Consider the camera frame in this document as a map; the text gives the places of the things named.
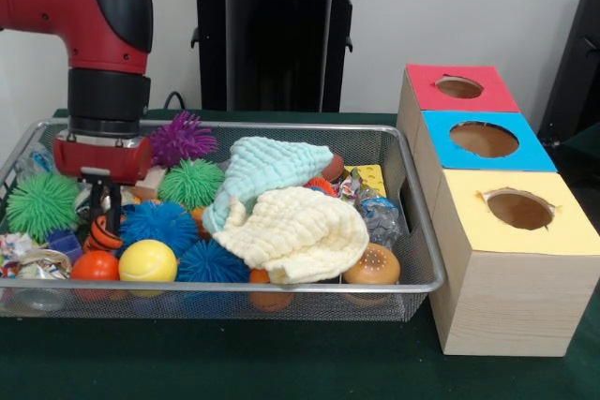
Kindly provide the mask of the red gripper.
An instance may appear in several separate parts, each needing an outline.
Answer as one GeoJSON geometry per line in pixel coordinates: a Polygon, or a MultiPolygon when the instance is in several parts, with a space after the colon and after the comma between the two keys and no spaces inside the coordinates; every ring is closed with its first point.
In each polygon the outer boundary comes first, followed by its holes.
{"type": "MultiPolygon", "coordinates": [[[[52,151],[55,166],[63,175],[81,179],[87,176],[104,176],[113,181],[108,184],[110,208],[107,211],[107,231],[119,236],[122,203],[120,185],[135,185],[146,177],[152,166],[150,140],[141,136],[114,139],[57,135],[53,140],[52,151]]],[[[104,214],[103,195],[103,181],[97,179],[91,184],[90,224],[104,214]]]]}

